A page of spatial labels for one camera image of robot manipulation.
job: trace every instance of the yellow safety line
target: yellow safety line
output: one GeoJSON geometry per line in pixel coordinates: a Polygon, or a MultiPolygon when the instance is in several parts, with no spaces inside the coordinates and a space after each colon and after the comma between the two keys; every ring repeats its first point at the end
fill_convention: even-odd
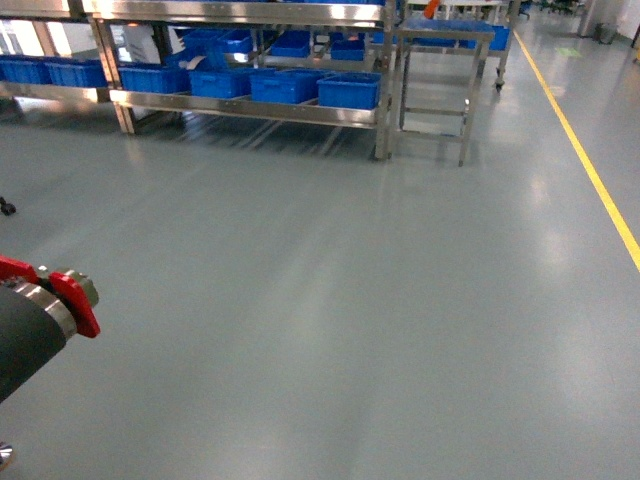
{"type": "Polygon", "coordinates": [[[607,191],[607,188],[604,186],[604,183],[602,183],[602,180],[600,179],[600,175],[598,175],[598,172],[593,166],[593,163],[589,159],[589,155],[587,155],[587,152],[585,151],[584,147],[580,143],[580,140],[578,140],[576,132],[574,132],[573,128],[571,127],[571,124],[569,123],[569,120],[567,120],[566,115],[560,108],[560,105],[558,105],[558,101],[553,96],[553,93],[551,93],[551,89],[549,88],[549,85],[547,84],[546,80],[542,76],[542,73],[540,73],[540,69],[536,65],[536,62],[533,61],[533,57],[531,57],[531,54],[529,53],[529,50],[527,49],[524,42],[522,41],[522,38],[520,38],[520,35],[518,35],[517,32],[513,32],[513,33],[516,37],[516,40],[518,40],[520,47],[522,48],[524,56],[527,57],[527,60],[529,61],[529,65],[531,65],[533,72],[536,74],[536,77],[538,77],[538,82],[540,82],[540,85],[542,86],[542,89],[544,90],[544,93],[546,94],[547,99],[549,99],[549,103],[553,107],[553,111],[556,112],[556,115],[558,116],[558,120],[560,120],[560,123],[562,124],[562,127],[564,128],[564,131],[567,134],[567,137],[569,137],[569,140],[571,141],[571,145],[573,145],[573,149],[578,154],[578,158],[582,162],[582,166],[587,172],[587,175],[589,176],[591,183],[593,183],[593,186],[595,187],[596,192],[598,192],[598,195],[600,196],[600,200],[602,200],[602,203],[604,204],[604,208],[607,209],[607,213],[609,213],[609,216],[611,217],[613,224],[618,230],[618,233],[620,234],[620,237],[622,238],[624,245],[627,247],[627,250],[629,251],[629,255],[631,255],[631,259],[636,264],[636,268],[640,272],[640,246],[638,246],[638,241],[633,236],[633,233],[631,233],[631,230],[629,229],[627,222],[624,220],[624,217],[620,213],[620,210],[618,210],[618,207],[616,206],[615,202],[611,198],[611,195],[609,195],[609,192],[607,191]]]}

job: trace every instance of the blue plastic bin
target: blue plastic bin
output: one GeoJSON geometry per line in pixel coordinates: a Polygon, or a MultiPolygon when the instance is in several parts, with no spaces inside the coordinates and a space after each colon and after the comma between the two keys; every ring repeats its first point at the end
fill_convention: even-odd
{"type": "Polygon", "coordinates": [[[423,47],[455,47],[456,41],[448,38],[416,38],[413,41],[416,45],[423,47]]]}
{"type": "Polygon", "coordinates": [[[171,68],[186,68],[187,64],[200,54],[196,49],[185,48],[164,58],[164,64],[171,68]]]}
{"type": "Polygon", "coordinates": [[[271,46],[274,57],[306,58],[311,53],[311,32],[289,30],[284,32],[271,46]]]}
{"type": "Polygon", "coordinates": [[[251,30],[229,30],[218,38],[218,42],[223,46],[224,53],[249,53],[253,50],[251,30]]]}
{"type": "Polygon", "coordinates": [[[331,45],[333,60],[364,60],[363,40],[339,40],[331,45]]]}
{"type": "MultiPolygon", "coordinates": [[[[491,25],[496,32],[495,37],[489,44],[489,50],[504,50],[507,48],[507,41],[509,40],[509,27],[502,27],[500,25],[491,25]]],[[[461,40],[460,47],[462,48],[476,48],[475,40],[461,40]]]]}
{"type": "MultiPolygon", "coordinates": [[[[382,44],[384,43],[384,32],[375,32],[373,34],[373,38],[371,39],[371,43],[382,44]]],[[[393,36],[393,44],[398,43],[398,37],[393,36]]]]}
{"type": "Polygon", "coordinates": [[[251,93],[252,75],[273,75],[275,68],[236,68],[223,71],[190,71],[191,94],[199,97],[234,98],[251,93]]]}
{"type": "Polygon", "coordinates": [[[7,82],[35,83],[39,85],[51,83],[51,75],[49,75],[49,69],[45,65],[44,58],[16,55],[11,56],[10,59],[2,59],[0,64],[7,82]]]}
{"type": "Polygon", "coordinates": [[[54,85],[82,88],[107,86],[107,79],[99,60],[46,62],[46,66],[54,85]]]}
{"type": "Polygon", "coordinates": [[[119,68],[122,86],[132,92],[176,93],[189,91],[189,73],[181,68],[132,64],[119,68]]]}
{"type": "Polygon", "coordinates": [[[318,81],[318,104],[323,107],[376,108],[380,98],[380,74],[343,73],[318,81]]]}
{"type": "Polygon", "coordinates": [[[509,27],[502,27],[500,25],[492,25],[496,32],[496,36],[489,44],[489,50],[504,50],[507,48],[507,41],[509,40],[509,33],[511,29],[509,27]]]}
{"type": "Polygon", "coordinates": [[[225,33],[225,30],[203,28],[187,33],[182,40],[189,50],[198,55],[205,55],[207,48],[225,33]]]}
{"type": "Polygon", "coordinates": [[[251,76],[251,98],[256,102],[301,103],[318,96],[318,70],[285,70],[273,75],[251,76]]]}

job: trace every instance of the metal table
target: metal table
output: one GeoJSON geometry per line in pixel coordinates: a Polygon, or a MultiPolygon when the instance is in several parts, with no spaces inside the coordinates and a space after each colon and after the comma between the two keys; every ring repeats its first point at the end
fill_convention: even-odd
{"type": "MultiPolygon", "coordinates": [[[[411,11],[411,7],[414,5],[427,5],[429,0],[407,0],[405,3],[404,16],[408,17],[411,11]]],[[[442,0],[440,2],[440,11],[438,12],[438,19],[449,20],[452,18],[452,9],[455,7],[470,7],[474,10],[475,19],[480,19],[480,9],[483,7],[491,7],[491,12],[487,19],[488,23],[495,25],[502,25],[509,27],[509,37],[507,38],[507,44],[502,50],[489,49],[489,57],[498,58],[498,67],[496,68],[496,90],[500,92],[504,86],[504,75],[507,71],[507,60],[509,59],[509,52],[511,51],[511,44],[513,41],[513,32],[518,22],[518,15],[520,12],[520,5],[522,0],[442,0]]],[[[428,48],[423,47],[423,51],[432,53],[446,53],[453,55],[473,55],[473,50],[467,48],[428,48]]]]}
{"type": "Polygon", "coordinates": [[[391,129],[393,130],[392,144],[395,144],[401,134],[419,136],[422,138],[439,139],[460,143],[460,157],[458,165],[462,166],[469,147],[469,137],[473,125],[473,116],[478,104],[480,83],[484,74],[489,43],[494,37],[494,30],[483,22],[449,22],[441,20],[427,20],[410,18],[397,28],[398,43],[396,46],[396,60],[394,71],[394,93],[391,106],[391,129]],[[473,49],[473,63],[469,78],[467,95],[462,110],[434,109],[424,107],[407,107],[407,88],[411,51],[415,48],[412,40],[416,38],[444,38],[453,40],[475,40],[473,49]],[[461,117],[460,134],[441,132],[425,132],[405,130],[405,114],[416,113],[437,116],[461,117]]]}

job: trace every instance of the stainless steel shelf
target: stainless steel shelf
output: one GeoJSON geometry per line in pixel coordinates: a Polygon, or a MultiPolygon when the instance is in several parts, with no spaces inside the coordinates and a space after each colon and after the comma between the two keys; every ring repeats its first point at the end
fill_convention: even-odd
{"type": "Polygon", "coordinates": [[[222,100],[189,95],[111,90],[111,101],[123,107],[143,107],[171,112],[195,112],[234,117],[264,118],[355,128],[376,128],[376,110],[320,107],[312,104],[286,105],[253,102],[249,97],[222,100]]]}
{"type": "MultiPolygon", "coordinates": [[[[467,55],[472,56],[474,54],[473,48],[452,48],[452,47],[427,47],[422,45],[412,45],[411,50],[418,53],[442,53],[447,55],[467,55]]],[[[489,50],[488,57],[500,58],[502,57],[502,50],[489,50]]]]}
{"type": "Polygon", "coordinates": [[[33,85],[27,83],[0,82],[0,98],[37,98],[40,100],[58,100],[61,102],[109,101],[108,88],[60,87],[57,85],[33,85]]]}
{"type": "Polygon", "coordinates": [[[81,0],[0,0],[0,18],[82,18],[81,0]]]}
{"type": "Polygon", "coordinates": [[[374,28],[385,19],[385,8],[380,5],[117,0],[82,3],[85,12],[104,20],[374,28]]]}
{"type": "Polygon", "coordinates": [[[319,68],[345,72],[371,72],[375,63],[375,56],[367,55],[363,61],[333,60],[331,58],[294,58],[267,55],[264,64],[267,67],[286,68],[319,68]]]}

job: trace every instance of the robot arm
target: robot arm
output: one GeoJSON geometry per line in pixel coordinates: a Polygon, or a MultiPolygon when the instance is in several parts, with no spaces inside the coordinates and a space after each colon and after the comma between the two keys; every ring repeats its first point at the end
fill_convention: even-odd
{"type": "MultiPolygon", "coordinates": [[[[94,338],[98,292],[71,269],[37,271],[0,256],[0,403],[51,360],[76,333],[94,338]]],[[[12,456],[0,442],[0,470],[12,456]]]]}

